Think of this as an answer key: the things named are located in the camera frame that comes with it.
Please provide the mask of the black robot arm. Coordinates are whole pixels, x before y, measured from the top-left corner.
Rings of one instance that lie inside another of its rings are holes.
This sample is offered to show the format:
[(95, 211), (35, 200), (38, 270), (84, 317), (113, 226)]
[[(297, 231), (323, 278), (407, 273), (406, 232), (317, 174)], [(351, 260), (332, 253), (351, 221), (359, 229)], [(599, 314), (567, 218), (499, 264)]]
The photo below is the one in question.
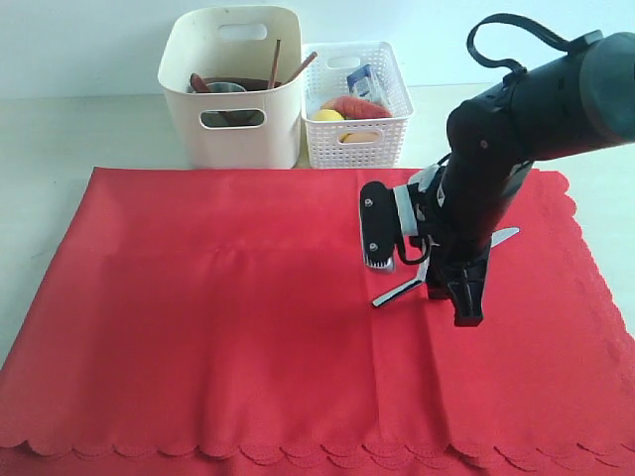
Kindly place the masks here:
[(537, 161), (634, 141), (634, 36), (592, 32), (565, 56), (463, 101), (448, 116), (442, 167), (412, 176), (434, 228), (426, 282), (457, 326), (483, 319), (491, 235)]

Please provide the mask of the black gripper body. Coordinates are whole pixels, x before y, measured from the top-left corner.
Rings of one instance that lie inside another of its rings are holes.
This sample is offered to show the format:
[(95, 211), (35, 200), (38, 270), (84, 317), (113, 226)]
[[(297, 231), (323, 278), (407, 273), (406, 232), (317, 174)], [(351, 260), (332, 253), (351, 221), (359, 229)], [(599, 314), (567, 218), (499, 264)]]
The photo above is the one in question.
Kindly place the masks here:
[(425, 199), (421, 216), (440, 228), (433, 233), (429, 278), (480, 257), (532, 165), (506, 158), (448, 158), (444, 166), (416, 173)]

